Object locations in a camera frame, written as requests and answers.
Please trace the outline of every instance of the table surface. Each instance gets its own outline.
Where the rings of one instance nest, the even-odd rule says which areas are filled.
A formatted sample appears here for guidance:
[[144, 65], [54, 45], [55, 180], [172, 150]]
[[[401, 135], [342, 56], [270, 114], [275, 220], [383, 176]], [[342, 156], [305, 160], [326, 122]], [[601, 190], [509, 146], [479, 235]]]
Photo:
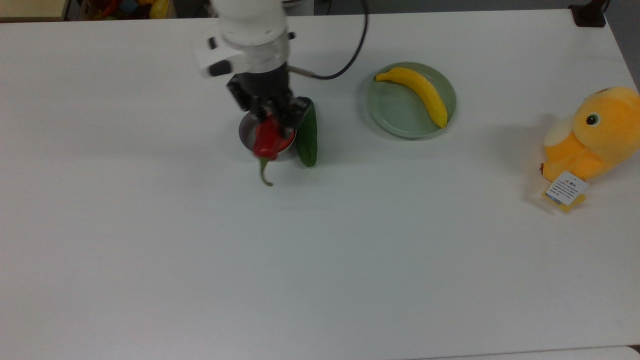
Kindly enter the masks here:
[[0, 0], [0, 21], [62, 21], [69, 0]]
[[[565, 215], [542, 139], [634, 87], [611, 30], [568, 10], [374, 15], [353, 68], [292, 77], [319, 160], [258, 164], [215, 20], [0, 24], [0, 357], [415, 359], [640, 343], [640, 158]], [[290, 63], [331, 73], [359, 16], [289, 19]], [[364, 107], [389, 63], [458, 93], [430, 140]]]

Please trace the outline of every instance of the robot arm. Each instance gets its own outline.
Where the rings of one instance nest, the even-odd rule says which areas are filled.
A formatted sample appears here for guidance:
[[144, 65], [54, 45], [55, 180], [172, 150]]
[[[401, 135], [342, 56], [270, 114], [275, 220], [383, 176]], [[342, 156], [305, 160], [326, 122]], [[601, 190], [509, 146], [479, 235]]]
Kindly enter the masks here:
[[274, 116], [283, 132], [296, 129], [309, 107], [289, 88], [289, 41], [280, 0], [214, 0], [218, 32], [199, 62], [211, 76], [234, 73], [227, 84], [240, 108], [257, 121]]

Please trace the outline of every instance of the plush toy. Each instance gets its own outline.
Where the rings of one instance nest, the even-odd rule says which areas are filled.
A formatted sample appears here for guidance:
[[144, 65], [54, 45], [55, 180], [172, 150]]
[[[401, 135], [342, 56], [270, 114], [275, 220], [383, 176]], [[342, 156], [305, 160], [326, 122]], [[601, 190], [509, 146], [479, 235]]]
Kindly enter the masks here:
[[585, 181], [606, 173], [640, 149], [640, 95], [621, 86], [589, 96], [549, 129], [544, 146], [540, 170], [549, 181], [565, 170]]

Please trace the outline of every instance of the cucumber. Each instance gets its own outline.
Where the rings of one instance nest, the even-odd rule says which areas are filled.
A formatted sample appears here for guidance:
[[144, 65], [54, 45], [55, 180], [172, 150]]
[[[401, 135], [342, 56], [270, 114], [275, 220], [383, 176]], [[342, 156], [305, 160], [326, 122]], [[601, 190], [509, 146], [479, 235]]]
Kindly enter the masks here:
[[306, 99], [311, 102], [311, 105], [300, 127], [296, 130], [295, 142], [300, 161], [306, 167], [312, 167], [316, 164], [318, 157], [316, 106], [311, 99], [308, 97]]

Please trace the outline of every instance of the green plate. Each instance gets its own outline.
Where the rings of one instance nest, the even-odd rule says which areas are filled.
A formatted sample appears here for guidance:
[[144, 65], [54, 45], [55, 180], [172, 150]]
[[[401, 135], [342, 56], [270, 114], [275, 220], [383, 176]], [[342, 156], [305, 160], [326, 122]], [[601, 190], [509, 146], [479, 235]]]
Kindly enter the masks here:
[[[448, 113], [448, 122], [456, 111], [456, 92], [444, 75], [432, 67], [420, 63], [395, 63], [380, 69], [376, 74], [394, 67], [406, 67], [421, 73], [438, 90]], [[367, 107], [373, 119], [389, 133], [403, 138], [424, 138], [440, 129], [431, 121], [420, 97], [408, 87], [389, 81], [375, 81], [367, 91]]]

